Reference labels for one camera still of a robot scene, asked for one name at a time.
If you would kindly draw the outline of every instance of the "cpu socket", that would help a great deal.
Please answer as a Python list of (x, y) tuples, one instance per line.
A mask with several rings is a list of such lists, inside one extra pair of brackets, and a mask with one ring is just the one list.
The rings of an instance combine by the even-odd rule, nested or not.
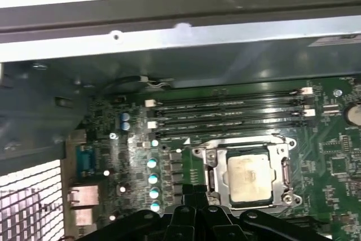
[(206, 184), (212, 204), (233, 213), (261, 209), (280, 213), (300, 205), (290, 180), (289, 151), (297, 145), (278, 134), (215, 139), (192, 149), (205, 164)]

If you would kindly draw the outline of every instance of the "motherboard mounting screw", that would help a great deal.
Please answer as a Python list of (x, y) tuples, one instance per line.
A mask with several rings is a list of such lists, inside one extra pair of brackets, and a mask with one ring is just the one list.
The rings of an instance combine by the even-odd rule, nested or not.
[(215, 154), (209, 154), (208, 156), (209, 160), (214, 160), (215, 159)]
[(218, 211), (218, 208), (216, 206), (210, 206), (210, 207), (208, 207), (208, 210), (210, 212), (214, 213), (214, 212)]
[(292, 197), (291, 197), (290, 195), (285, 195), (285, 196), (283, 197), (283, 201), (284, 201), (286, 204), (291, 204), (292, 201), (293, 201), (293, 199), (292, 199)]
[(254, 213), (254, 212), (249, 212), (249, 213), (247, 214), (247, 216), (248, 216), (249, 218), (257, 218), (257, 214)]
[(47, 69), (47, 65), (45, 65), (43, 63), (39, 63), (39, 62), (33, 63), (32, 66), (35, 70), (46, 70)]
[(341, 95), (342, 95), (342, 90), (336, 89), (333, 91), (333, 96), (340, 97)]

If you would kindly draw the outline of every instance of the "capacitor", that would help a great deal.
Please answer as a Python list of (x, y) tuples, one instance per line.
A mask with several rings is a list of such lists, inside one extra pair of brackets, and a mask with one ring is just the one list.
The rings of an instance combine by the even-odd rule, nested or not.
[(122, 114), (120, 115), (120, 119), (121, 119), (122, 121), (129, 121), (129, 120), (130, 120), (130, 115), (129, 115), (129, 113), (127, 113), (127, 112), (122, 113)]
[(119, 187), (119, 191), (122, 192), (122, 193), (124, 193), (124, 192), (126, 191), (125, 186), (120, 186), (120, 187)]
[(151, 197), (151, 199), (157, 199), (159, 197), (159, 189), (153, 187), (149, 192), (149, 197)]
[(158, 182), (158, 175), (156, 175), (155, 173), (154, 174), (151, 174), (148, 178), (148, 182), (152, 185), (154, 185), (155, 183)]
[(115, 210), (110, 216), (109, 216), (109, 220), (110, 221), (114, 221), (117, 218), (119, 218), (120, 216), (120, 212), (118, 210)]
[(352, 126), (361, 126), (361, 104), (350, 104), (344, 112), (346, 122)]
[(150, 158), (148, 160), (148, 163), (147, 163), (147, 166), (150, 168), (150, 169), (153, 169), (157, 166), (157, 160), (155, 158)]
[(159, 202), (155, 201), (154, 203), (152, 203), (151, 204), (151, 210), (153, 212), (158, 212), (160, 210)]
[(159, 141), (154, 139), (151, 141), (151, 145), (152, 145), (152, 147), (157, 147), (159, 145)]
[(115, 170), (110, 168), (110, 169), (106, 169), (105, 171), (103, 171), (103, 175), (108, 177), (110, 175), (113, 175), (115, 173)]
[(129, 122), (123, 122), (121, 125), (120, 125), (120, 128), (124, 131), (128, 131), (130, 129), (130, 124)]

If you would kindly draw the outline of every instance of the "screw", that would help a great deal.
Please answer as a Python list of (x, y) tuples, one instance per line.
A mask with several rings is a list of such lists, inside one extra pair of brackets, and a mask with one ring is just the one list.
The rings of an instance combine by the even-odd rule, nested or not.
[(214, 160), (215, 159), (215, 154), (211, 153), (207, 157), (208, 157), (209, 160)]
[(116, 42), (122, 42), (124, 39), (124, 34), (120, 30), (113, 30), (110, 32), (110, 35)]
[(291, 197), (290, 195), (285, 195), (285, 196), (283, 197), (283, 201), (284, 201), (286, 204), (291, 204), (292, 201), (293, 201), (293, 199), (292, 199), (292, 197)]
[(110, 139), (119, 139), (119, 136), (116, 133), (110, 133), (109, 138)]
[(218, 211), (218, 208), (216, 206), (210, 206), (210, 207), (208, 207), (208, 211), (214, 213), (214, 212)]
[(47, 69), (47, 65), (39, 63), (39, 62), (35, 62), (33, 63), (33, 68), (35, 70), (46, 70)]
[(342, 95), (342, 90), (336, 89), (333, 91), (333, 96), (340, 97), (341, 95)]
[(144, 218), (145, 218), (146, 220), (149, 220), (150, 218), (153, 218), (153, 214), (146, 214), (146, 215), (144, 216)]
[(257, 214), (254, 213), (254, 212), (249, 212), (249, 213), (247, 214), (247, 216), (248, 216), (249, 218), (257, 218)]

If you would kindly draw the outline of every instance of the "ram slot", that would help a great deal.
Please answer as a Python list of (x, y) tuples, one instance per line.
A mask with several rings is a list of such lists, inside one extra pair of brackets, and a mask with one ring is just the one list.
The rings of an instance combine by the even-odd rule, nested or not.
[(253, 124), (253, 125), (244, 125), (238, 127), (222, 127), (220, 128), (212, 128), (212, 129), (182, 129), (176, 131), (163, 131), (157, 132), (157, 138), (173, 138), (173, 137), (191, 137), (193, 135), (225, 135), (230, 133), (240, 133), (245, 130), (267, 130), (267, 129), (283, 129), (283, 128), (293, 128), (293, 127), (303, 127), (307, 126), (308, 121), (298, 120), (298, 121), (283, 121), (283, 122), (275, 122), (275, 123), (266, 123), (266, 124)]
[(221, 117), (208, 117), (204, 119), (191, 118), (186, 120), (164, 120), (158, 122), (159, 130), (162, 128), (177, 128), (182, 127), (184, 125), (189, 126), (199, 126), (199, 125), (207, 125), (207, 124), (215, 124), (220, 122), (221, 124), (227, 125), (227, 123), (231, 122), (242, 122), (249, 120), (266, 120), (266, 119), (280, 119), (280, 118), (288, 118), (295, 116), (302, 116), (303, 111), (281, 111), (275, 113), (259, 113), (255, 115), (246, 115), (247, 112), (242, 112), (238, 116), (228, 115)]
[(279, 101), (279, 102), (268, 102), (264, 100), (259, 100), (257, 104), (229, 104), (229, 105), (212, 105), (212, 106), (203, 106), (202, 108), (179, 108), (179, 109), (156, 109), (155, 115), (157, 117), (185, 117), (191, 114), (210, 114), (217, 112), (232, 112), (243, 109), (266, 109), (274, 107), (295, 107), (305, 104), (303, 100), (292, 99), (288, 101)]
[(202, 106), (205, 104), (212, 103), (230, 103), (230, 102), (239, 102), (244, 100), (254, 100), (254, 99), (274, 99), (274, 98), (286, 98), (286, 97), (295, 97), (301, 94), (301, 90), (292, 90), (292, 91), (278, 91), (274, 93), (256, 93), (256, 94), (247, 94), (247, 95), (227, 95), (220, 97), (205, 97), (197, 99), (182, 99), (182, 100), (159, 100), (157, 103), (161, 107), (180, 107), (180, 106)]

